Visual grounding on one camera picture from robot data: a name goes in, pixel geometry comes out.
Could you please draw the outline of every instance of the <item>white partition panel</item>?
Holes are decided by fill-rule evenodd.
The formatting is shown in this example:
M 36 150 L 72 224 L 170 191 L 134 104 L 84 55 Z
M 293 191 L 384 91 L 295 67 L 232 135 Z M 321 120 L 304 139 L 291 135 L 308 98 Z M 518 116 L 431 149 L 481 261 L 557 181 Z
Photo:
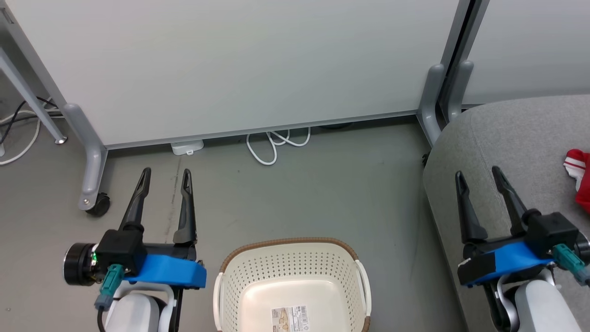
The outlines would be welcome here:
M 590 2 L 490 0 L 464 105 L 590 93 Z
M 102 142 L 418 108 L 458 0 L 6 0 Z

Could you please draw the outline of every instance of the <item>plastic basket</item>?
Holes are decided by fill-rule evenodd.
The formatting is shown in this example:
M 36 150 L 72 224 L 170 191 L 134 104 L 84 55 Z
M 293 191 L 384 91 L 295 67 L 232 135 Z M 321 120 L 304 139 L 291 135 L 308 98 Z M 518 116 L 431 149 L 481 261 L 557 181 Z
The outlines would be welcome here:
M 225 259 L 213 311 L 222 332 L 366 332 L 371 287 L 356 253 L 342 241 L 260 242 Z

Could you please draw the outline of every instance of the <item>floor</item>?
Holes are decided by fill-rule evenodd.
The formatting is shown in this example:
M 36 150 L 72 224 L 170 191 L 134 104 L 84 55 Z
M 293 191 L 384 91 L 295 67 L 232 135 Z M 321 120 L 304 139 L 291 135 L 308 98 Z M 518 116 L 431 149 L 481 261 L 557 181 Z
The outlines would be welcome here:
M 373 289 L 371 331 L 465 330 L 421 186 L 429 147 L 414 119 L 314 128 L 305 147 L 278 147 L 271 167 L 254 160 L 244 137 L 206 141 L 190 157 L 169 146 L 113 151 L 101 185 L 112 206 L 99 219 L 77 208 L 84 151 L 67 124 L 58 124 L 67 143 L 55 145 L 42 128 L 29 153 L 0 168 L 2 331 L 97 330 L 98 286 L 66 285 L 63 255 L 119 225 L 144 167 L 152 168 L 146 242 L 172 241 L 179 177 L 188 168 L 194 179 L 198 258 L 209 278 L 205 289 L 185 292 L 181 331 L 215 331 L 212 286 L 232 250 L 299 236 L 335 237 L 358 253 Z M 34 127 L 15 126 L 6 157 L 28 143 Z M 254 149 L 271 158 L 263 137 Z

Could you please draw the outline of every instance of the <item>product label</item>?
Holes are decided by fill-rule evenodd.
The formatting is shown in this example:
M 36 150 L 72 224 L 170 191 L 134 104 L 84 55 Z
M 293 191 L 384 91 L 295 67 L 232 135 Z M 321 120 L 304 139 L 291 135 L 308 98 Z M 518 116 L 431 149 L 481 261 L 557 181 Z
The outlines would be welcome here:
M 306 305 L 273 309 L 272 314 L 273 332 L 310 332 Z

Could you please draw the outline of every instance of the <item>red and white sock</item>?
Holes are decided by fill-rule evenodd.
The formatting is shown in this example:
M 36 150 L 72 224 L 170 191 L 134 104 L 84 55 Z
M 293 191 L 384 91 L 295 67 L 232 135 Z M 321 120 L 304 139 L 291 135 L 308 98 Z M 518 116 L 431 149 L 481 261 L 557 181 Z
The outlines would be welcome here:
M 586 173 L 587 163 L 590 163 L 590 154 L 572 149 L 566 154 L 563 166 L 569 176 L 576 179 L 576 202 L 590 213 L 590 172 Z

